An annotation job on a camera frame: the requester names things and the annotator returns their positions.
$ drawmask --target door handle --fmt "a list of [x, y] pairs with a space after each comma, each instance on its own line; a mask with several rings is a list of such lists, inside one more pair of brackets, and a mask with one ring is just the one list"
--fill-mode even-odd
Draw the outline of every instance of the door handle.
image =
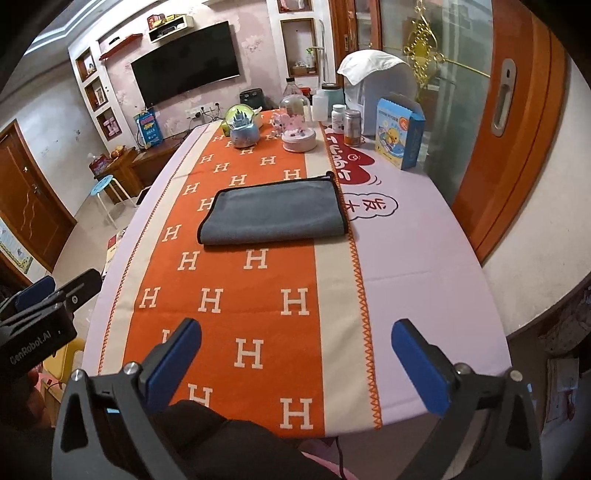
[[512, 59], [503, 60], [501, 66], [501, 83], [499, 93], [496, 96], [495, 114], [492, 118], [491, 131], [496, 137], [501, 137], [505, 132], [513, 91], [515, 90], [515, 78], [517, 66]]

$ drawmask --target speech bubble graphic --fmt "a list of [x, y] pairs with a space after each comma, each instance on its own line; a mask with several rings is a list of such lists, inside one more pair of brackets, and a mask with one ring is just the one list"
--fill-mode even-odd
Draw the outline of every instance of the speech bubble graphic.
[[389, 217], [398, 210], [396, 199], [383, 193], [344, 193], [351, 221], [358, 218]]

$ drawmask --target picture frame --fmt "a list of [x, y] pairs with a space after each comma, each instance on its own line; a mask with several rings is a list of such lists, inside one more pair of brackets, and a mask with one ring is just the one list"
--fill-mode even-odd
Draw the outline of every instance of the picture frame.
[[95, 96], [98, 105], [103, 105], [104, 103], [106, 103], [107, 98], [102, 86], [98, 86], [97, 88], [95, 88]]

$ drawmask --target gray towel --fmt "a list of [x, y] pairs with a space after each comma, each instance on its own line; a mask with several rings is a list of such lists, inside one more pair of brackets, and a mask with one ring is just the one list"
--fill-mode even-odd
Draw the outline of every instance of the gray towel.
[[334, 174], [220, 190], [197, 230], [202, 245], [240, 245], [344, 235]]

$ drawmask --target glass dome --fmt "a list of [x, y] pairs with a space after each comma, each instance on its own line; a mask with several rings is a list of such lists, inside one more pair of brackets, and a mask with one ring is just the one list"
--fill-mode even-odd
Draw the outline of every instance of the glass dome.
[[279, 109], [282, 115], [289, 116], [286, 131], [312, 128], [312, 110], [305, 96], [288, 95], [279, 103]]

